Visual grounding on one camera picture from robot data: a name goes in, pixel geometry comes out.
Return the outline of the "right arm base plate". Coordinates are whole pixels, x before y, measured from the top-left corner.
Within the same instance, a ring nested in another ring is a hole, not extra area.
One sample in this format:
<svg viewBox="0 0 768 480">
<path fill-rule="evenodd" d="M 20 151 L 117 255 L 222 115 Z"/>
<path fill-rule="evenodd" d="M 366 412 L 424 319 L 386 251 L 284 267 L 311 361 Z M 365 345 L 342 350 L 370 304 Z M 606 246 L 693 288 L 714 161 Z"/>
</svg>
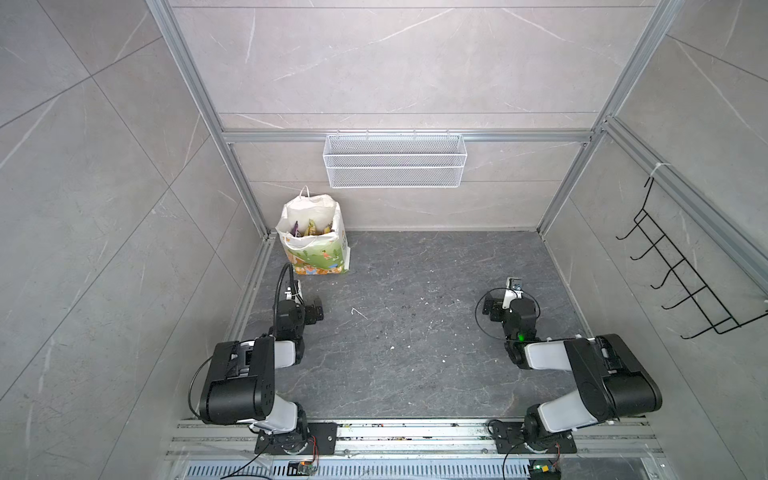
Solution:
<svg viewBox="0 0 768 480">
<path fill-rule="evenodd" d="M 577 447 L 570 431 L 549 433 L 529 422 L 489 420 L 486 429 L 499 454 L 575 454 Z"/>
</svg>

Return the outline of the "aluminium rail frame front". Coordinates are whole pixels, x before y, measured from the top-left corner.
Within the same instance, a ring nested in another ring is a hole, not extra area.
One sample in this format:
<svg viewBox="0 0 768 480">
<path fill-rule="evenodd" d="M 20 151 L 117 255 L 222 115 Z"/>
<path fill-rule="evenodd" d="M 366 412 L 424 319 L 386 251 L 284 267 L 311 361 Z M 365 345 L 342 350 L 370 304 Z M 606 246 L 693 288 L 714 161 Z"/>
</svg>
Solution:
<svg viewBox="0 0 768 480">
<path fill-rule="evenodd" d="M 674 479 L 643 417 L 528 447 L 517 418 L 313 420 L 289 455 L 246 427 L 182 421 L 157 479 Z"/>
</svg>

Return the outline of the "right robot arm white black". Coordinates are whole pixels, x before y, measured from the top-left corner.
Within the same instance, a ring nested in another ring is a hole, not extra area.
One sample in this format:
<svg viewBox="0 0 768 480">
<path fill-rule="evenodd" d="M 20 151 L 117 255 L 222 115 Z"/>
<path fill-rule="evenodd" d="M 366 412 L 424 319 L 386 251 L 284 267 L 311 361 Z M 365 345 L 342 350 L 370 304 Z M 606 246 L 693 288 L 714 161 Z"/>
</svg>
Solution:
<svg viewBox="0 0 768 480">
<path fill-rule="evenodd" d="M 564 449 L 577 429 L 662 407 L 658 385 L 620 336 L 542 340 L 536 327 L 540 305 L 516 287 L 487 291 L 473 310 L 474 316 L 480 314 L 501 325 L 499 340 L 519 369 L 567 372 L 576 385 L 570 393 L 529 407 L 521 422 L 488 421 L 499 452 Z"/>
</svg>

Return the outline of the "white paper gift bag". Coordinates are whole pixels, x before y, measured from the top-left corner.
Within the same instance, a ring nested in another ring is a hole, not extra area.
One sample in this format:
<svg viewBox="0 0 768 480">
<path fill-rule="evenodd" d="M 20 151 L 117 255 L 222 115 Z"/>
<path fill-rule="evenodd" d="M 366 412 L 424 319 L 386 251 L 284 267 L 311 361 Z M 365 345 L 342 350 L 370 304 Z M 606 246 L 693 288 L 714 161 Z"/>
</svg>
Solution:
<svg viewBox="0 0 768 480">
<path fill-rule="evenodd" d="M 312 196 L 304 186 L 282 209 L 276 231 L 299 275 L 343 274 L 350 247 L 340 204 L 330 195 Z"/>
</svg>

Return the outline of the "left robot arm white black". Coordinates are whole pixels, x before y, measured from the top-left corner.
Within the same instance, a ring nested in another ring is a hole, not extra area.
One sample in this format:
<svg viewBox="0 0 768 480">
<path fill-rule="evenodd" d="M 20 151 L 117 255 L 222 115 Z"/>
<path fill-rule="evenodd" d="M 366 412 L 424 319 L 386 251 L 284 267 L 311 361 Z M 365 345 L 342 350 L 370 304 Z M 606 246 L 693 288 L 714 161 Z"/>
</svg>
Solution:
<svg viewBox="0 0 768 480">
<path fill-rule="evenodd" d="M 303 407 L 276 393 L 276 372 L 301 363 L 304 331 L 324 319 L 322 302 L 308 303 L 290 263 L 278 276 L 268 331 L 251 340 L 217 344 L 193 374 L 206 372 L 198 400 L 187 392 L 194 418 L 210 425 L 243 424 L 288 452 L 311 440 Z"/>
</svg>

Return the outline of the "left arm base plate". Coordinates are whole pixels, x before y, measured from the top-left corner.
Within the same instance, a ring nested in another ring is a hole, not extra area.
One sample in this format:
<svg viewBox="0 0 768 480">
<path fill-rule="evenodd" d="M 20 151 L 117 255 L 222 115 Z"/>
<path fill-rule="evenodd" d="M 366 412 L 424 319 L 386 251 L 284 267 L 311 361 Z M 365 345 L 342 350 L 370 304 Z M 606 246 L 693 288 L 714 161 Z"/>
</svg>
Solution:
<svg viewBox="0 0 768 480">
<path fill-rule="evenodd" d="M 271 455 L 332 455 L 335 453 L 339 425 L 333 422 L 310 422 L 296 430 L 268 435 L 260 431 L 255 454 Z"/>
</svg>

